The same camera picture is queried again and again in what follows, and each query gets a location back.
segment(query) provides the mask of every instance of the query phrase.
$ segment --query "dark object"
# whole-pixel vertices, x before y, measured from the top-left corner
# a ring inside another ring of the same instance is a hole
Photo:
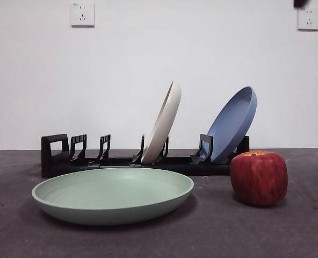
[[[53,155],[50,148],[52,142],[62,142],[61,152]],[[97,157],[86,157],[86,134],[71,138],[71,151],[68,149],[68,139],[66,134],[44,136],[41,138],[41,163],[42,178],[51,178],[64,175],[74,171],[82,171],[98,168],[112,167],[142,167],[157,168],[175,171],[184,175],[229,175],[229,164],[233,157],[243,152],[249,151],[249,137],[246,136],[238,145],[236,153],[232,153],[226,160],[218,164],[211,163],[213,151],[213,137],[205,134],[200,135],[199,149],[195,154],[184,157],[168,157],[169,138],[167,138],[162,151],[156,161],[152,164],[142,165],[141,158],[144,149],[144,135],[141,137],[141,149],[133,157],[110,157],[109,150],[111,145],[110,134],[100,137],[99,154]],[[83,149],[75,156],[75,145],[83,143]],[[209,145],[207,155],[201,157],[200,152],[203,143]]]
[[[52,155],[50,144],[61,141],[61,152]],[[50,178],[54,175],[67,174],[70,172],[70,155],[68,149],[67,134],[43,136],[41,138],[41,163],[42,178]]]
[[[304,7],[309,0],[294,0],[294,8]]]

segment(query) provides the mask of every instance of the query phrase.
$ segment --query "electrical outlet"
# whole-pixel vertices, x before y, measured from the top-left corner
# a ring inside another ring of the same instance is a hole
[[[94,26],[95,5],[92,3],[74,3],[70,8],[72,26]]]
[[[305,7],[298,9],[298,30],[318,30],[317,7]]]

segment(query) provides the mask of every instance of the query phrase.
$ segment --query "plate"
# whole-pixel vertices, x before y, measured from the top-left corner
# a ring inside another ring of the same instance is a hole
[[[150,164],[158,158],[174,123],[181,95],[180,87],[172,82],[155,121],[150,140],[143,150],[141,163]]]
[[[150,168],[104,168],[46,180],[32,197],[47,214],[83,225],[129,224],[178,208],[193,181],[184,175]]]
[[[252,87],[238,91],[223,107],[208,131],[213,137],[211,162],[225,160],[240,144],[251,126],[257,109],[257,97]],[[208,153],[208,144],[203,144],[201,156]]]

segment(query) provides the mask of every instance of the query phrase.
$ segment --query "apple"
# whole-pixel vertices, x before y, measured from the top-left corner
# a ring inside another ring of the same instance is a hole
[[[287,166],[277,153],[245,152],[232,159],[230,181],[243,201],[258,206],[273,205],[287,194]]]

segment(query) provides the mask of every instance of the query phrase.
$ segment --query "blue plate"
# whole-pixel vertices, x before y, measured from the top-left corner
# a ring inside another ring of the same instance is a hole
[[[225,160],[246,135],[257,108],[256,93],[251,87],[238,91],[223,107],[208,135],[212,136],[213,153],[211,161],[219,163]],[[208,144],[203,144],[201,157],[208,153]]]

